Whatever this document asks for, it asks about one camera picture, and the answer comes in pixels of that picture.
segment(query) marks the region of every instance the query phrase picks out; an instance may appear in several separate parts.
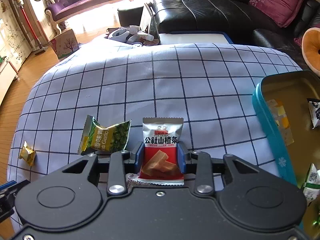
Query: orange round pillow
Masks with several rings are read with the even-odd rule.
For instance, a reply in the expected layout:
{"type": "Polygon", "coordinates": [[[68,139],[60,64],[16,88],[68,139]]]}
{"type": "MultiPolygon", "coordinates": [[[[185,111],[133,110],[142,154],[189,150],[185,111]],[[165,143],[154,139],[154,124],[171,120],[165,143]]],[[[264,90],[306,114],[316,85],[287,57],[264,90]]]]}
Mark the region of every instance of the orange round pillow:
{"type": "Polygon", "coordinates": [[[320,77],[320,28],[310,28],[305,32],[302,55],[309,68],[320,77]]]}

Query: checkered tablecloth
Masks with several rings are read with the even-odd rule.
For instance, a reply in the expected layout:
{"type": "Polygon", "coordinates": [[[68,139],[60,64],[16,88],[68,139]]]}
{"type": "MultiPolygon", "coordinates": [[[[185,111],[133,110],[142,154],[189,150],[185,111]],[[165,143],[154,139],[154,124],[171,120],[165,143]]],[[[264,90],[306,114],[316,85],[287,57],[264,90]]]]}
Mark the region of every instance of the checkered tablecloth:
{"type": "MultiPolygon", "coordinates": [[[[273,49],[229,44],[132,48],[97,38],[45,73],[31,90],[12,141],[8,180],[34,181],[79,158],[88,114],[109,126],[132,119],[127,148],[142,140],[143,117],[183,117],[180,140],[212,157],[237,155],[278,175],[252,107],[266,75],[300,70],[273,49]],[[19,160],[24,141],[37,151],[19,160]]],[[[106,174],[100,177],[105,186],[106,174]]],[[[216,187],[222,187],[215,177],[216,187]]],[[[13,215],[13,226],[19,219],[13,215]]]]}

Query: black stool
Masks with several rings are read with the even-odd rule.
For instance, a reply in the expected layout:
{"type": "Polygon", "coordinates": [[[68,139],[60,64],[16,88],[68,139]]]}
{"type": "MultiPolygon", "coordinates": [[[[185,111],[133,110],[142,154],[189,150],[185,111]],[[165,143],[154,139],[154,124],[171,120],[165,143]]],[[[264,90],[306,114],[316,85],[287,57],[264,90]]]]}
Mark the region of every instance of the black stool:
{"type": "Polygon", "coordinates": [[[128,6],[125,5],[125,7],[119,7],[118,8],[118,16],[119,16],[119,21],[120,25],[122,27],[127,27],[130,25],[140,25],[141,21],[141,16],[142,16],[142,11],[143,11],[143,4],[134,4],[130,3],[128,6]]]}

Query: white cabinet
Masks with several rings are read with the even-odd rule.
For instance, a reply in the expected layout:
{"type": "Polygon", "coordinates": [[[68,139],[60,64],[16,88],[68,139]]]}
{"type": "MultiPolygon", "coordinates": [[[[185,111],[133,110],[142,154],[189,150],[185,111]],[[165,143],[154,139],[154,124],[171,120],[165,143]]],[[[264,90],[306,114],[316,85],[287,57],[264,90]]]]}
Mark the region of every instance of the white cabinet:
{"type": "MultiPolygon", "coordinates": [[[[26,40],[10,7],[9,0],[0,0],[0,57],[7,56],[19,70],[31,53],[26,40]]],[[[9,63],[0,67],[0,104],[16,73],[9,63]]]]}

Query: magenta cushion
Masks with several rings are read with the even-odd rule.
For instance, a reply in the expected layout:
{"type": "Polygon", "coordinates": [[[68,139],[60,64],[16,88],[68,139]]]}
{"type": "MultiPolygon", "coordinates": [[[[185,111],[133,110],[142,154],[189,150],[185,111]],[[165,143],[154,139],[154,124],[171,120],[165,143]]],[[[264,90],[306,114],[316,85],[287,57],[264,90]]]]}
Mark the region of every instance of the magenta cushion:
{"type": "Polygon", "coordinates": [[[302,2],[303,0],[250,0],[249,4],[268,15],[279,27],[287,27],[297,16],[302,2]]]}
{"type": "MultiPolygon", "coordinates": [[[[320,28],[320,23],[312,26],[311,28],[320,28]]],[[[296,44],[298,44],[300,47],[302,47],[302,38],[303,38],[303,36],[300,37],[300,38],[294,38],[294,42],[295,42],[296,44]]]]}

